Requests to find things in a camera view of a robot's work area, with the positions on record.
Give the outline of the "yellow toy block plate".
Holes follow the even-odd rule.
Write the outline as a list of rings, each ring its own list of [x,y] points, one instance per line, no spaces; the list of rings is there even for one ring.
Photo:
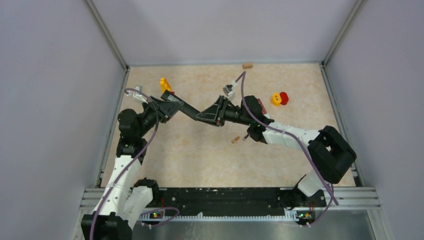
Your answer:
[[[159,84],[160,84],[160,88],[161,88],[162,93],[164,93],[165,91],[169,91],[169,92],[173,91],[171,85],[168,83],[166,78],[162,77],[160,79]]]

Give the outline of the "small wooden block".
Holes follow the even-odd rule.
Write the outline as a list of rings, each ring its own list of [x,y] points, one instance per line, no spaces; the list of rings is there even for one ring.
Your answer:
[[[245,63],[242,64],[242,68],[244,70],[252,69],[253,68],[253,63],[252,62],[245,62]]]

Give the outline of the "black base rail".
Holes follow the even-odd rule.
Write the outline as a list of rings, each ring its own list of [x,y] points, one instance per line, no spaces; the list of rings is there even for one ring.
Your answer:
[[[140,220],[158,224],[173,221],[289,221],[311,224],[316,209],[327,206],[323,190],[312,196],[297,188],[281,187],[169,187],[157,181],[140,179],[134,187],[152,189],[153,200]]]

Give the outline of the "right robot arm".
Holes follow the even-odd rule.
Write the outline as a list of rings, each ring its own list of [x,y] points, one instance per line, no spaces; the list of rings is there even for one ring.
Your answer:
[[[226,122],[246,125],[248,136],[256,142],[302,151],[312,170],[301,178],[293,192],[293,200],[299,206],[307,206],[318,190],[338,184],[357,159],[355,151],[333,126],[316,130],[278,123],[263,114],[263,106],[253,95],[245,96],[240,106],[220,96],[207,109],[197,111],[194,119],[216,127]]]

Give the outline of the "black remote control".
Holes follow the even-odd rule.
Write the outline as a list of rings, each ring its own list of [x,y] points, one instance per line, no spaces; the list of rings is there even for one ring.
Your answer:
[[[171,102],[182,102],[182,106],[180,107],[180,111],[183,112],[185,115],[193,119],[194,121],[198,121],[201,123],[207,124],[206,121],[200,120],[197,115],[200,113],[199,110],[188,104],[186,101],[181,99],[180,97],[176,96],[171,91],[165,90],[165,92],[161,95],[161,99],[165,101],[171,101]]]

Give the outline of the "red round toy block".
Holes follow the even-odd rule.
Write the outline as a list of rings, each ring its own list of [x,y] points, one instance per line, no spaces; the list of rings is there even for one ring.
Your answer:
[[[280,99],[281,99],[280,104],[283,105],[283,106],[287,105],[289,100],[290,100],[288,94],[286,92],[280,92],[279,96],[280,96]]]

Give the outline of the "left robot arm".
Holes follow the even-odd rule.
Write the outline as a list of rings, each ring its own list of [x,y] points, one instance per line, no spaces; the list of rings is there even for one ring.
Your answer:
[[[150,130],[157,131],[183,106],[182,101],[163,101],[152,97],[143,103],[143,112],[127,108],[118,114],[120,138],[109,181],[102,197],[91,214],[82,217],[80,226],[86,240],[130,240],[133,229],[149,206],[160,202],[160,193],[153,187],[155,181],[141,186],[132,182],[140,170],[147,148],[153,141],[144,138]]]

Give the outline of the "yellow round toy block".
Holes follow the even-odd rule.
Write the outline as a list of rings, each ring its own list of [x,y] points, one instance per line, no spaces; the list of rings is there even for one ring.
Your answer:
[[[275,107],[278,107],[278,106],[280,106],[281,105],[281,103],[282,103],[282,98],[281,98],[281,96],[280,96],[280,94],[279,93],[274,93],[272,96],[271,96],[271,103],[272,103],[272,105],[273,106],[275,106]]]

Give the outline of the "white remote control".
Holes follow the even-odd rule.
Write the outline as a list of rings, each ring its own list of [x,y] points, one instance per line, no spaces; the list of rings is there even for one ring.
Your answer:
[[[257,99],[257,101],[258,101],[259,105],[261,106],[261,112],[262,112],[262,114],[263,114],[264,116],[267,116],[267,115],[268,115],[268,111],[266,110],[266,108],[265,108],[265,106],[264,106],[263,102],[261,101],[261,99],[260,99],[260,98],[258,98],[258,99]]]

